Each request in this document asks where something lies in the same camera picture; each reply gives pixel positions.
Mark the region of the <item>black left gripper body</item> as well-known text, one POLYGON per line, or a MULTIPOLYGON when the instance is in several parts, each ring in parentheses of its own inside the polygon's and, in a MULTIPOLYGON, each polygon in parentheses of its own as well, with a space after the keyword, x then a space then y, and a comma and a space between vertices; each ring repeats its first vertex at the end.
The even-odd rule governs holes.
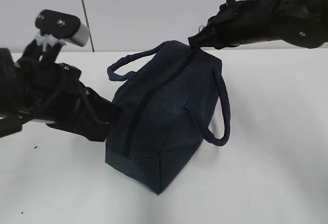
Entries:
POLYGON ((97 132, 97 100, 103 98, 80 80, 81 71, 65 63, 22 57, 17 62, 18 107, 24 121, 74 133, 90 141, 105 141, 108 131, 97 132))

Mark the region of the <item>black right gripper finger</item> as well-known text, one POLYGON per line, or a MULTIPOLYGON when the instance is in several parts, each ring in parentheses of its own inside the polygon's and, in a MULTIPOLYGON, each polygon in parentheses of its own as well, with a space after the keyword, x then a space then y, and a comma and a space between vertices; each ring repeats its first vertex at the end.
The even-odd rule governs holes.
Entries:
POLYGON ((188 37, 188 43, 191 49, 215 47, 215 33, 207 28, 203 28, 196 35, 188 37))

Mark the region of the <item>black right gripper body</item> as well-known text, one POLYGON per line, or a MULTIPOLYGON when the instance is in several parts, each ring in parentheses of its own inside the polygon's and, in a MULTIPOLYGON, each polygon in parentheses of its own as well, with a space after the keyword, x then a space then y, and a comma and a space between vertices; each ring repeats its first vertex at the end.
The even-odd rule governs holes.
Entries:
POLYGON ((204 28, 204 46, 215 49, 274 40, 274 0, 225 0, 204 28))

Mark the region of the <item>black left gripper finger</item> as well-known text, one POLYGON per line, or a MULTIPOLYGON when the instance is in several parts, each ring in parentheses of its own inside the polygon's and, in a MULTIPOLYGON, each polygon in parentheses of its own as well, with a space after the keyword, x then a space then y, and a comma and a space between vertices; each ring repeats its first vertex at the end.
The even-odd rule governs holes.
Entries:
POLYGON ((102 124, 97 125, 97 132, 108 131, 116 124, 119 115, 120 107, 104 98, 99 98, 97 100, 97 118, 102 121, 102 124))

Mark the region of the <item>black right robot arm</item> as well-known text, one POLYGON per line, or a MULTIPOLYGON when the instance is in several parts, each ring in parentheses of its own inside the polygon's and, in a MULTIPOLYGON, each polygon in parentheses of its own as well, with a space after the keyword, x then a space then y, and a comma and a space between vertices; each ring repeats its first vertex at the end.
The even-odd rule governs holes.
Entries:
POLYGON ((275 40, 308 49, 327 43, 327 0, 225 0, 188 38, 192 48, 217 50, 275 40))

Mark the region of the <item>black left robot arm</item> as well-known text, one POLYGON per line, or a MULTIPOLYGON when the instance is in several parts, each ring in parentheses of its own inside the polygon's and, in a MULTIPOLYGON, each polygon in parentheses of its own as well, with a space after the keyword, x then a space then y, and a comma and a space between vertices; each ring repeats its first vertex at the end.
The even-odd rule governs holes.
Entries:
POLYGON ((55 60, 23 56, 14 62, 9 49, 1 49, 1 137, 33 121, 105 141, 120 107, 86 87, 78 68, 55 60))

